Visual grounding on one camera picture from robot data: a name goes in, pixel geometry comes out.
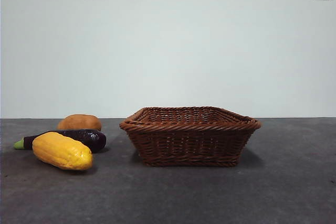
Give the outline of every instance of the basket rim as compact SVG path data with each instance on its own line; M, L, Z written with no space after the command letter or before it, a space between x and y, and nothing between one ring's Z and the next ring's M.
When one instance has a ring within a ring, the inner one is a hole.
M238 122L188 122L188 123L171 123L171 122L141 122L136 120L145 110L189 110L189 109L210 109L224 112L234 118L239 119ZM257 119L242 116L213 106L189 106L189 107L144 107L135 112L133 115L124 119L119 127L125 131L234 131L234 130L256 130L261 127L261 122Z

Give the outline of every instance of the brown wicker basket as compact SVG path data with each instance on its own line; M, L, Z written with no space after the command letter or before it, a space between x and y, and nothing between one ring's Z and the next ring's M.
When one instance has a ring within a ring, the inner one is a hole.
M215 107L152 107L120 127L146 165L232 167L261 123Z

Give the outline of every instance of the eggplant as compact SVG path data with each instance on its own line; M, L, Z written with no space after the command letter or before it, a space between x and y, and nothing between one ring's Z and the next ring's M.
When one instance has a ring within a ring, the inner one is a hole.
M84 145L90 148L92 153L99 152L106 145L106 136L97 130L92 129L79 129L79 130L56 130L47 132L57 132L63 136L70 137L74 140L82 142ZM20 141L14 144L15 149L32 150L33 140L47 132L35 135L25 136Z

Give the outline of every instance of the white wall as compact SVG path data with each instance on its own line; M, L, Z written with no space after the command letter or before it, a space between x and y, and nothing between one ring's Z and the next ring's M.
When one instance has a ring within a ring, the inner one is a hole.
M336 0L1 0L1 117L336 116Z

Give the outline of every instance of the potato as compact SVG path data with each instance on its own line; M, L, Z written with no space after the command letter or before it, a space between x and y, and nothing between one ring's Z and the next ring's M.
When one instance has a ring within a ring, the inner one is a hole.
M101 122L94 115L74 114L67 116L57 125L59 130L94 129L101 130Z

